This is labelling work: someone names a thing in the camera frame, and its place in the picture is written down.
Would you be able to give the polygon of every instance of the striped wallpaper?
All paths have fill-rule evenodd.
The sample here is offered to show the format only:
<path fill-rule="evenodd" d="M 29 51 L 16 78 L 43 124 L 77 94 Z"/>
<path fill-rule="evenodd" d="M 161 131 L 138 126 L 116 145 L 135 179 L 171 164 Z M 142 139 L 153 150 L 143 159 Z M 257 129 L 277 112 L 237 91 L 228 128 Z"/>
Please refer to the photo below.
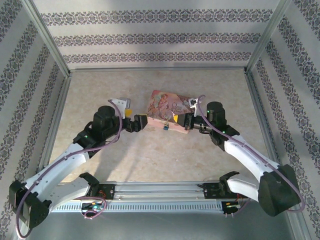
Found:
<path fill-rule="evenodd" d="M 70 69 L 244 67 L 279 0 L 34 0 Z"/>
<path fill-rule="evenodd" d="M 20 0 L 0 0 L 0 240 L 11 239 L 14 180 L 36 173 L 64 76 Z"/>
<path fill-rule="evenodd" d="M 292 1 L 252 70 L 277 155 L 296 173 L 312 239 L 320 239 L 320 6 Z"/>

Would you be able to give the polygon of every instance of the beige floor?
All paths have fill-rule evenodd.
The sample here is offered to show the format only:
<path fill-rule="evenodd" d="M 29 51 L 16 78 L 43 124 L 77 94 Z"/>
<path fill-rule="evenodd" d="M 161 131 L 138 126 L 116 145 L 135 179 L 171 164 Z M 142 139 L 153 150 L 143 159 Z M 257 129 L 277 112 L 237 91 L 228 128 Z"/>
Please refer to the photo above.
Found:
<path fill-rule="evenodd" d="M 93 119 L 108 99 L 131 99 L 133 114 L 145 113 L 153 90 L 198 97 L 202 104 L 223 104 L 228 123 L 258 151 L 267 154 L 257 116 L 241 69 L 78 72 L 71 79 L 51 160 Z M 197 130 L 189 134 L 147 126 L 139 133 L 123 131 L 117 143 L 97 153 L 71 173 L 69 182 L 89 172 L 100 181 L 218 180 L 230 171 L 250 175 L 235 158 Z"/>

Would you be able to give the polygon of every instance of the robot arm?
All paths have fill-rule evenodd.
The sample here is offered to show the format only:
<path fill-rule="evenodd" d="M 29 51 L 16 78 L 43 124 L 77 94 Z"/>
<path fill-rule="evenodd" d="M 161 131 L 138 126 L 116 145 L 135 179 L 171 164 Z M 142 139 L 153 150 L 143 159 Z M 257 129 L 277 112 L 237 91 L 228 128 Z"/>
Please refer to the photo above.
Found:
<path fill-rule="evenodd" d="M 12 210 L 16 213 L 19 203 L 27 190 L 41 176 L 47 168 L 52 169 L 37 182 L 37 185 L 26 197 L 19 218 L 30 228 L 38 226 L 47 215 L 56 207 L 78 197 L 96 195 L 93 188 L 99 182 L 88 173 L 81 174 L 74 181 L 64 185 L 58 185 L 68 174 L 81 164 L 92 158 L 99 150 L 80 152 L 67 157 L 70 153 L 85 149 L 102 147 L 106 140 L 119 131 L 120 121 L 122 129 L 127 132 L 139 132 L 147 125 L 146 115 L 135 115 L 134 121 L 126 117 L 126 111 L 130 107 L 130 100 L 127 98 L 111 100 L 120 110 L 121 116 L 115 115 L 111 106 L 102 106 L 94 114 L 93 121 L 89 122 L 83 131 L 73 139 L 73 143 L 56 160 L 51 162 L 38 174 L 27 179 L 23 183 L 14 181 L 9 187 L 9 202 Z M 65 160 L 54 165 L 62 158 Z"/>
<path fill-rule="evenodd" d="M 277 173 L 280 172 L 299 189 L 292 167 L 279 165 L 250 146 L 237 130 L 227 125 L 226 113 L 220 102 L 208 103 L 206 120 L 227 136 L 216 132 L 202 116 L 197 116 L 196 99 L 191 99 L 189 103 L 195 109 L 195 113 L 178 115 L 175 118 L 176 122 L 185 130 L 197 129 L 202 134 L 208 134 L 216 146 L 239 160 L 255 177 L 248 179 L 236 171 L 227 173 L 220 178 L 221 195 L 225 193 L 244 195 L 259 202 L 262 209 L 270 216 L 276 216 L 301 202 L 294 189 Z"/>

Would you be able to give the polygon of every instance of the marble floor surface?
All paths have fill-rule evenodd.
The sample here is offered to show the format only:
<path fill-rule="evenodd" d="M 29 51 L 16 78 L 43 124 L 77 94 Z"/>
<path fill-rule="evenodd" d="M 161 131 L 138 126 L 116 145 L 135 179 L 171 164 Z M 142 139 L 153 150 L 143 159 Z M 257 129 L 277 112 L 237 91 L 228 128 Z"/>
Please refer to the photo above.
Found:
<path fill-rule="evenodd" d="M 223 104 L 228 124 L 258 151 L 267 154 L 242 69 L 76 72 L 72 75 L 51 161 L 92 121 L 108 99 L 131 99 L 133 114 L 145 113 L 153 90 L 198 97 L 202 103 Z M 147 126 L 139 133 L 123 131 L 119 141 L 98 152 L 64 182 L 89 172 L 99 181 L 202 181 L 239 171 L 251 173 L 234 157 L 216 147 L 208 135 Z"/>

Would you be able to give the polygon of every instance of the pink box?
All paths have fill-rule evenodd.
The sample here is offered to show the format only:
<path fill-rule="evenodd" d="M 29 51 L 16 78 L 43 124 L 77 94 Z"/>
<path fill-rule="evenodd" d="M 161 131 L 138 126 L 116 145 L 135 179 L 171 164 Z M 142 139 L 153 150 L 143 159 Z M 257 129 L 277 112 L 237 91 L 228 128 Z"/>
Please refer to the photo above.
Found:
<path fill-rule="evenodd" d="M 174 115 L 193 113 L 188 100 L 191 97 L 154 90 L 149 100 L 147 116 L 148 125 L 178 131 L 187 134 L 184 127 L 174 121 Z"/>

